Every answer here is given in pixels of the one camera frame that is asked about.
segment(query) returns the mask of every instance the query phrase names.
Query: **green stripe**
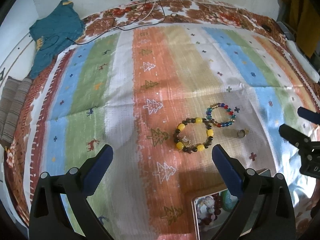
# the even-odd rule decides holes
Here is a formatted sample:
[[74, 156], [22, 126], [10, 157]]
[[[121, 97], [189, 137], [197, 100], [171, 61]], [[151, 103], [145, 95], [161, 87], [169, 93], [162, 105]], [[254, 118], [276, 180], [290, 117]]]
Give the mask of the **green stripe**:
[[[82, 67], [69, 114], [79, 113], [94, 106], [104, 105], [103, 93], [110, 83], [107, 74], [109, 67], [112, 65], [113, 53], [116, 50], [118, 38], [119, 34], [114, 34], [95, 42]], [[103, 64], [108, 65], [104, 65], [103, 70], [98, 70], [99, 66]]]
[[[66, 132], [66, 167], [68, 170], [71, 167], [80, 167], [87, 158], [94, 157], [100, 149], [107, 143], [105, 135], [105, 103], [104, 97], [105, 90], [110, 84], [110, 75], [113, 63], [113, 54], [116, 49], [116, 44], [119, 35], [114, 34], [106, 38], [97, 40], [92, 47], [87, 60], [85, 61], [81, 74], [79, 76], [77, 89], [73, 96], [73, 102], [71, 110], [69, 112], [68, 126]], [[99, 70], [99, 66], [104, 65], [102, 70]], [[89, 108], [93, 108], [93, 114], [87, 116]], [[99, 140], [99, 144], [93, 143], [94, 150], [89, 151], [89, 143], [92, 140]], [[107, 199], [108, 189], [103, 184], [100, 184], [93, 196], [87, 198], [92, 210], [96, 216], [104, 216], [110, 219], [111, 210], [107, 210], [107, 202], [111, 200]], [[69, 206], [68, 214], [73, 229], [81, 233], [81, 228], [76, 222], [76, 218]], [[104, 227], [111, 235], [114, 235], [111, 223], [104, 222]]]
[[296, 109], [293, 104], [288, 100], [289, 94], [281, 87], [278, 79], [274, 76], [273, 71], [267, 64], [260, 58], [260, 55], [235, 31], [223, 30], [242, 51], [250, 58], [250, 60], [260, 69], [270, 87], [273, 87], [276, 96], [280, 102], [281, 108], [284, 111], [284, 121], [287, 125], [294, 127], [298, 130], [301, 128], [297, 125], [298, 117]]

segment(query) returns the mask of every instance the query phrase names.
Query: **yellow beaded bracelet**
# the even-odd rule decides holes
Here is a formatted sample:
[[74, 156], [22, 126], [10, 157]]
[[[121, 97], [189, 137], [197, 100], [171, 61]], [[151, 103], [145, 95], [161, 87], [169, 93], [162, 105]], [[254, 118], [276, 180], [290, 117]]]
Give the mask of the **yellow beaded bracelet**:
[[[186, 145], [186, 140], [185, 137], [181, 139], [179, 137], [179, 134], [181, 131], [185, 129], [185, 127], [188, 125], [188, 123], [204, 123], [207, 128], [207, 141], [198, 144], [196, 146], [190, 146], [190, 141], [188, 140], [188, 144]], [[210, 145], [212, 145], [212, 140], [213, 140], [213, 130], [212, 126], [210, 125], [209, 121], [205, 118], [187, 118], [186, 120], [183, 120], [176, 128], [175, 133], [173, 135], [174, 142], [176, 143], [176, 146], [179, 150], [182, 150], [184, 152], [188, 152], [191, 154], [192, 152], [197, 152], [197, 151], [203, 151], [204, 149], [207, 149]]]

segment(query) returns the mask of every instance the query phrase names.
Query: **bed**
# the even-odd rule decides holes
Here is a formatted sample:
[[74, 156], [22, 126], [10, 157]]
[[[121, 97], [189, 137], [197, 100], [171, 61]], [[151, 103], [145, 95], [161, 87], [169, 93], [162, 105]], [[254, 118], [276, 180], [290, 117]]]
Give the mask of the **bed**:
[[[299, 173], [297, 149], [278, 127], [286, 123], [319, 140], [319, 128], [297, 115], [300, 106], [320, 110], [319, 87], [274, 20], [225, 3], [161, 0], [132, 2], [84, 22], [78, 42], [97, 39], [70, 46], [35, 78], [4, 157], [11, 201], [27, 226], [40, 174], [64, 174], [109, 144], [113, 162], [88, 202], [114, 239], [195, 239], [187, 196], [223, 181], [212, 146], [188, 154], [172, 135], [181, 121], [206, 117], [210, 105], [223, 102], [236, 121], [213, 127], [212, 145], [246, 168], [283, 173], [297, 231], [305, 230], [316, 180]], [[105, 33], [130, 23], [139, 28]], [[212, 116], [226, 118], [222, 111]], [[204, 127], [189, 125], [185, 135], [205, 140]]]

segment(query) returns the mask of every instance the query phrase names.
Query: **blue gripper pad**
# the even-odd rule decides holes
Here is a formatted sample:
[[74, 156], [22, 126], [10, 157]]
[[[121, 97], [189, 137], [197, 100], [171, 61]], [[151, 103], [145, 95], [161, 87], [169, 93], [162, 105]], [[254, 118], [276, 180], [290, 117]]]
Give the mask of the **blue gripper pad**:
[[230, 158], [220, 144], [213, 147], [212, 160], [231, 195], [240, 200], [243, 195], [243, 175], [241, 172], [245, 172], [245, 168], [237, 159]]
[[302, 106], [298, 108], [298, 116], [315, 124], [320, 124], [320, 114], [312, 112]]
[[89, 167], [89, 170], [86, 171], [83, 178], [82, 193], [84, 196], [91, 196], [94, 194], [112, 160], [113, 149], [110, 145], [106, 144], [95, 157], [84, 162], [82, 167], [84, 166], [85, 170]]

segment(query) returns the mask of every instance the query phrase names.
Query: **christmas tree print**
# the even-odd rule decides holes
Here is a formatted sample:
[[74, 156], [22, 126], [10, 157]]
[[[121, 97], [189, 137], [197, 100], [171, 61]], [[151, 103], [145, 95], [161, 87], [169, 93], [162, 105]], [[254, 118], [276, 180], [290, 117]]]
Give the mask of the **christmas tree print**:
[[163, 219], [167, 219], [168, 225], [170, 226], [173, 222], [177, 221], [178, 217], [181, 217], [182, 214], [184, 213], [182, 208], [176, 208], [171, 206], [170, 208], [164, 206], [163, 207], [165, 216], [162, 217]]
[[152, 53], [151, 49], [142, 49], [139, 54], [141, 54], [142, 56], [146, 56], [149, 55], [150, 53]]
[[159, 83], [158, 83], [158, 82], [152, 82], [151, 80], [150, 80], [150, 81], [145, 80], [145, 81], [144, 81], [144, 85], [141, 86], [141, 87], [142, 87], [142, 88], [145, 88], [145, 89], [147, 90], [148, 88], [152, 88], [152, 87], [154, 87], [154, 86], [156, 86], [156, 85], [159, 85]]
[[156, 147], [156, 145], [162, 144], [164, 140], [167, 140], [169, 138], [169, 135], [167, 132], [161, 132], [161, 130], [158, 128], [157, 130], [154, 130], [151, 128], [151, 135], [147, 136], [147, 139], [152, 139], [153, 147]]
[[162, 107], [163, 104], [161, 102], [157, 102], [154, 99], [152, 101], [150, 99], [147, 99], [147, 104], [142, 108], [148, 109], [149, 114], [152, 114], [152, 112], [156, 113]]
[[152, 64], [150, 62], [144, 62], [143, 67], [140, 67], [140, 68], [143, 68], [143, 71], [146, 72], [146, 71], [150, 71], [151, 69], [153, 69], [155, 67], [156, 67], [155, 64]]
[[169, 180], [170, 176], [174, 175], [176, 173], [176, 169], [172, 166], [169, 166], [167, 163], [163, 163], [163, 165], [159, 162], [157, 162], [157, 171], [154, 171], [152, 173], [153, 176], [158, 176], [159, 177], [159, 181], [160, 184], [162, 184], [162, 182], [164, 181], [164, 179], [166, 181]]

